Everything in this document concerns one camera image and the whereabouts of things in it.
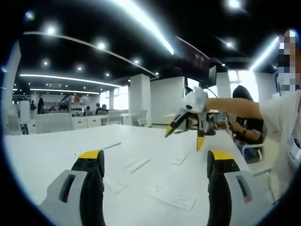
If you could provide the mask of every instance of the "white shirt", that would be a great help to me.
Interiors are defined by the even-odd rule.
[[[280,142],[279,153],[270,173],[274,200],[284,194],[294,176],[294,170],[289,164],[288,140],[293,135],[301,143],[301,118],[298,113],[300,97],[301,90],[297,90],[284,94],[279,99],[260,103],[260,112],[268,130],[267,136]]]

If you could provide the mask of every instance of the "black ceiling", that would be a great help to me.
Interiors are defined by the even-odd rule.
[[[118,7],[115,1],[43,2],[31,9],[33,20],[24,20],[24,32],[44,31],[47,25],[52,25],[60,35],[91,44],[104,41],[109,51],[129,60],[139,59],[141,66],[154,73],[164,72],[160,73],[161,78],[172,76],[166,71],[172,62],[168,50],[150,31]],[[228,0],[131,1],[148,14],[171,46],[175,35],[178,35],[222,63],[228,57],[254,59],[276,35],[290,28],[299,28],[296,25],[299,12],[290,0],[286,6],[280,1],[241,0],[242,9],[236,11],[229,9]],[[236,50],[226,48],[221,40],[233,40]],[[154,77],[128,62],[70,40],[23,35],[19,43],[22,58],[18,73],[69,74],[114,84],[124,84],[130,76],[139,73]],[[266,61],[264,70],[273,72],[269,64],[274,63],[275,55],[276,52]],[[49,60],[48,67],[43,66],[44,59]],[[218,71],[232,67],[247,68],[251,63],[231,62],[227,63],[228,68],[219,65]],[[83,68],[81,72],[76,70],[78,65]]]

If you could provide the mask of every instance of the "monitor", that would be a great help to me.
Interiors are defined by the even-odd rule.
[[[199,86],[203,89],[216,86],[216,66],[209,69],[209,76],[206,81],[200,81]]]
[[[182,76],[199,82],[208,80],[210,58],[177,36],[175,43],[174,67]]]

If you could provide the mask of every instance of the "white table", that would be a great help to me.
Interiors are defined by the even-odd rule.
[[[206,137],[196,152],[196,131],[164,138],[164,129],[110,125],[27,136],[7,136],[8,161],[29,198],[40,204],[47,186],[65,169],[71,169],[80,152],[122,144],[104,151],[105,177],[128,188],[116,194],[105,186],[103,213],[106,225],[183,226],[206,225],[209,216],[207,150],[230,153],[241,170],[249,170],[239,150],[225,131]],[[170,160],[181,152],[189,155],[181,166]],[[150,162],[133,174],[124,170],[133,159]],[[197,197],[190,211],[160,202],[148,189],[160,185],[170,192]]]

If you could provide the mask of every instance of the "computer screen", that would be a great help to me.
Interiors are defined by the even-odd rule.
[[[203,89],[216,86],[216,66],[209,69],[209,76],[206,81],[200,81],[200,87]]]
[[[208,80],[210,58],[177,36],[175,43],[174,67],[182,76],[196,81]]]

